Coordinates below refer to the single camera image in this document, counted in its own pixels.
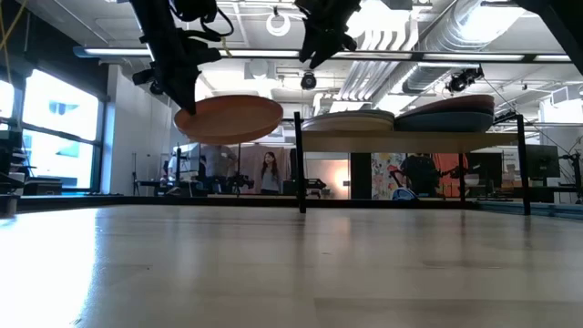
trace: black metal table leg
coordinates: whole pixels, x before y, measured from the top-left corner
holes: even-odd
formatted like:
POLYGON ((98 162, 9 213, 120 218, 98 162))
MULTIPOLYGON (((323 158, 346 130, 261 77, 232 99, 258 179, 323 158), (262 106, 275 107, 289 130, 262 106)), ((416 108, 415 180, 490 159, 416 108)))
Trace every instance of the black metal table leg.
POLYGON ((303 173, 303 144, 302 144, 302 118, 300 112, 293 113, 293 123, 295 125, 295 144, 297 152, 296 165, 298 169, 298 176, 296 177, 298 189, 298 203, 300 205, 300 213, 306 212, 306 178, 303 173))
POLYGON ((525 215, 530 215, 530 189, 528 186, 527 167, 527 140, 525 139, 525 119, 522 115, 517 115, 518 126, 518 161, 520 165, 520 178, 522 179, 522 202, 525 208, 525 215))
POLYGON ((459 160, 459 193, 460 200, 465 202, 465 172, 464 172, 464 154, 458 154, 459 160))

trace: window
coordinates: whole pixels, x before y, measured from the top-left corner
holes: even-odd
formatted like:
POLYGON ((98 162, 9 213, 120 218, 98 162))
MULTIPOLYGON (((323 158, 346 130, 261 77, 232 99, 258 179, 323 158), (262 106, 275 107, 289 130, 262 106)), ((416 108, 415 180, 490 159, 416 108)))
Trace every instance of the window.
POLYGON ((95 96, 47 73, 34 70, 26 79, 25 123, 93 141, 98 110, 95 96))
POLYGON ((26 79, 23 103, 23 146, 34 167, 31 176, 60 179, 64 189, 96 190, 102 148, 99 99, 34 70, 26 79))
POLYGON ((15 89, 5 81, 0 81, 0 118, 12 117, 15 89))
POLYGON ((34 177, 58 178, 63 188, 90 188, 93 145, 25 129, 23 144, 34 177))

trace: ceiling pipe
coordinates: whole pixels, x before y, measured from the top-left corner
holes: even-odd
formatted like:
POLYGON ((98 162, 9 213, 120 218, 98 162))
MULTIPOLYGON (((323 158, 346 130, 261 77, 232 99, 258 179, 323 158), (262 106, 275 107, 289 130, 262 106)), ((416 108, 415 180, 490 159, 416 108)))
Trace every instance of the ceiling pipe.
MULTIPOLYGON (((458 0, 427 37, 418 44, 419 51, 481 51, 503 35, 524 13, 522 8, 481 6, 482 0, 458 0)), ((374 97, 378 104, 387 91, 424 93, 443 76, 449 67, 420 67, 403 63, 395 69, 385 88, 374 97)))
MULTIPOLYGON (((381 43, 379 44, 378 50, 381 51, 387 50, 388 46, 391 45, 392 41, 393 41, 393 29, 390 26, 388 26, 383 31, 383 41, 381 41, 381 43)), ((350 95, 350 99, 353 100, 363 99, 362 94, 364 89, 366 88, 367 85, 370 85, 372 83, 371 81, 373 79, 373 76, 376 75, 381 70, 383 64, 385 63, 383 62, 367 63, 367 68, 363 72, 361 85, 353 90, 353 92, 350 95)))
MULTIPOLYGON (((364 41, 363 44, 361 45, 361 50, 367 50, 372 42, 373 42, 373 30, 367 29, 366 31, 364 31, 364 41)), ((350 72, 348 73, 348 77, 344 81, 344 84, 340 88, 340 92, 338 93, 339 99, 348 99, 347 93, 348 87, 356 79, 356 75, 360 69, 361 63, 362 62, 360 61, 356 61, 353 63, 350 72)))
MULTIPOLYGON (((407 24, 409 25, 409 35, 407 36, 405 23, 400 24, 396 31, 396 39, 389 50, 411 50, 417 44, 419 39, 419 25, 417 20, 411 15, 407 24)), ((362 99, 370 99, 374 91, 378 90, 391 73, 393 73, 396 66, 397 63, 395 62, 382 63, 377 70, 377 74, 371 77, 369 86, 364 88, 362 99)))
MULTIPOLYGON (((374 30, 373 31, 373 41, 371 42, 371 44, 369 46, 369 50, 376 50, 377 47, 383 43, 383 41, 384 41, 383 40, 383 32, 378 31, 378 30, 374 30)), ((356 100, 356 93, 358 92, 360 85, 363 83, 363 81, 368 76, 369 72, 371 71, 371 68, 376 67, 377 65, 378 65, 378 63, 374 63, 374 62, 362 62, 361 63, 361 70, 358 71, 357 77, 356 77, 354 83, 348 88, 348 91, 347 91, 348 99, 356 100)))

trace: yellow cable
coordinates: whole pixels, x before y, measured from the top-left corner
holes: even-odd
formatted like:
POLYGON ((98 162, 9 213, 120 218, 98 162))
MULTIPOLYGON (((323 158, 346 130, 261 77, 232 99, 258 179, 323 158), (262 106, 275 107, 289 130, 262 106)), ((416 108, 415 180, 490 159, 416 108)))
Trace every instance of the yellow cable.
POLYGON ((233 55, 229 51, 229 47, 227 46, 227 38, 225 36, 220 37, 220 42, 222 43, 222 48, 225 49, 227 53, 227 57, 233 58, 233 55))
MULTIPOLYGON (((2 38, 6 37, 4 30, 4 14, 2 13, 2 0, 0 0, 0 29, 2 30, 2 38)), ((6 58, 6 73, 8 75, 8 84, 12 85, 12 73, 10 72, 10 57, 8 57, 8 45, 4 47, 4 56, 6 58)))
POLYGON ((22 4, 20 5, 20 10, 18 10, 18 14, 16 14, 14 22, 12 22, 10 27, 8 27, 8 31, 6 32, 6 35, 2 36, 2 42, 0 42, 0 49, 2 49, 4 47, 4 45, 6 44, 6 42, 8 42, 8 37, 10 37, 10 35, 12 34, 12 31, 15 29, 16 23, 18 23, 20 16, 25 12, 25 6, 26 6, 27 2, 28 2, 28 0, 24 0, 22 2, 22 4))

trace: white pipe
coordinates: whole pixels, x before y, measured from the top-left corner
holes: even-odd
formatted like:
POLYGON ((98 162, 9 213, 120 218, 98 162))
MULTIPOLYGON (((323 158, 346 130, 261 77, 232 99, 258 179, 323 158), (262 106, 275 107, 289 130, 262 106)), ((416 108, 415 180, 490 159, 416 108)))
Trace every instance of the white pipe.
MULTIPOLYGON (((375 50, 379 44, 381 43, 383 38, 382 31, 373 31, 373 41, 369 46, 369 50, 375 50)), ((356 93, 358 92, 358 87, 363 83, 364 79, 368 76, 371 68, 374 67, 375 64, 372 62, 363 62, 361 64, 362 70, 359 72, 358 77, 354 81, 354 83, 348 89, 348 99, 356 100, 356 93)))
MULTIPOLYGON (((364 41, 363 41, 363 44, 361 45, 361 50, 368 49, 368 47, 370 46, 372 41, 373 41, 373 30, 367 29, 366 31, 364 31, 364 41)), ((344 81, 343 87, 340 88, 340 92, 338 93, 339 99, 347 99, 348 98, 347 89, 353 83, 355 76, 357 75, 357 72, 360 69, 360 66, 361 66, 361 62, 359 62, 359 61, 356 61, 353 63, 353 65, 350 69, 350 73, 348 74, 348 77, 344 81)))
MULTIPOLYGON (((409 21, 409 35, 407 35, 407 31, 405 29, 405 24, 400 24, 399 29, 397 32, 397 37, 394 40, 393 44, 390 46, 390 50, 411 50, 414 45, 417 44, 419 40, 419 25, 417 19, 413 16, 410 16, 409 21)), ((370 99, 374 92, 377 91, 385 82, 385 80, 391 75, 393 70, 396 68, 398 64, 395 62, 392 63, 383 63, 382 67, 380 67, 379 72, 381 72, 377 77, 374 79, 371 78, 373 83, 365 89, 364 99, 370 99)))
MULTIPOLYGON (((391 27, 387 27, 384 30, 384 39, 383 39, 383 42, 381 42, 381 44, 379 45, 379 50, 386 50, 387 47, 389 45, 391 45, 392 41, 393 41, 393 29, 391 27)), ((381 63, 381 62, 373 62, 373 63, 369 63, 369 64, 372 64, 371 69, 369 70, 369 72, 371 73, 371 76, 368 80, 364 81, 361 84, 360 92, 358 92, 358 94, 356 95, 357 99, 359 99, 359 100, 364 100, 364 96, 366 95, 366 90, 368 90, 370 88, 370 86, 374 84, 374 82, 381 75, 381 73, 384 70, 384 67, 386 66, 386 63, 381 63)))

